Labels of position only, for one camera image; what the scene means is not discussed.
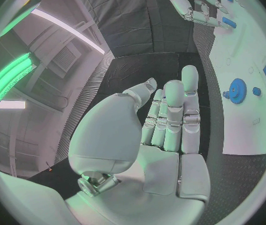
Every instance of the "gray padded wall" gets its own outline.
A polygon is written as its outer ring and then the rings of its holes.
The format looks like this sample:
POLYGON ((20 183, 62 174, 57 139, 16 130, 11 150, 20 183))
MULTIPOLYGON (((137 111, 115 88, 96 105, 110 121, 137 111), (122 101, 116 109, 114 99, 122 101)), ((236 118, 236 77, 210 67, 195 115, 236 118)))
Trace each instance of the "gray padded wall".
POLYGON ((153 52, 197 53, 193 23, 181 19, 169 0, 81 1, 115 57, 153 52))
MULTIPOLYGON (((211 17, 216 8, 210 7, 211 17)), ((266 169, 265 155, 222 154, 224 119, 217 78, 209 59, 215 39, 214 28, 195 24, 194 42, 204 66, 210 100, 211 134, 207 166, 211 179, 211 197, 200 225, 213 225, 229 215, 250 194, 266 169)))

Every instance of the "green led strip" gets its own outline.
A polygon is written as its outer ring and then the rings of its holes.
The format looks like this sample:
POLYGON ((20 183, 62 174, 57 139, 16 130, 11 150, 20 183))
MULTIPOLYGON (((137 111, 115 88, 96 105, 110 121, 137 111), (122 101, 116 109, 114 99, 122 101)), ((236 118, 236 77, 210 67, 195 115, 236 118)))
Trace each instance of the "green led strip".
POLYGON ((23 77, 25 77, 35 68, 36 68, 35 65, 30 65, 20 74, 18 74, 12 81, 10 81, 9 84, 0 92, 0 102, 4 98, 4 96, 12 89, 12 87, 15 86, 16 83, 18 83, 23 77))
POLYGON ((13 69, 15 66, 17 66, 19 63, 23 62, 29 57, 30 53, 24 54, 23 56, 19 57, 18 59, 11 62, 9 65, 7 65, 3 70, 0 71, 0 79, 7 74, 11 69, 13 69))
POLYGON ((12 68, 8 73, 0 79, 0 92, 9 84, 15 77, 18 76, 23 70, 27 69, 29 66, 32 65, 32 61, 27 58, 14 68, 12 68))

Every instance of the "white robotic hand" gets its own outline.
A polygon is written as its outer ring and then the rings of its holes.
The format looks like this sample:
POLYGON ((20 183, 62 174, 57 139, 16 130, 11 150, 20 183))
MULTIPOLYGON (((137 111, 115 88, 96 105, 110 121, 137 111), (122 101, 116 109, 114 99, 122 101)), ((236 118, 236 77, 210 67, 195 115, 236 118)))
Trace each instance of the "white robotic hand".
POLYGON ((143 145, 165 151, 197 154, 200 138, 200 116, 197 94, 198 72, 188 65, 182 70, 182 81, 169 81, 157 90, 142 128, 143 145))
MULTIPOLYGON (((231 28, 228 24, 218 21, 213 17, 209 17, 209 7, 200 0, 195 0, 195 3, 201 6, 202 12, 194 11, 188 0, 170 0, 177 12, 187 21, 192 21, 211 27, 231 28)), ((216 6, 223 13, 228 14, 228 10, 218 0, 206 0, 208 3, 216 6)))
POLYGON ((136 112, 156 90, 155 79, 102 100, 80 121, 69 146, 69 163, 79 175, 79 186, 95 196, 118 181, 113 174, 135 162, 142 126, 136 112))

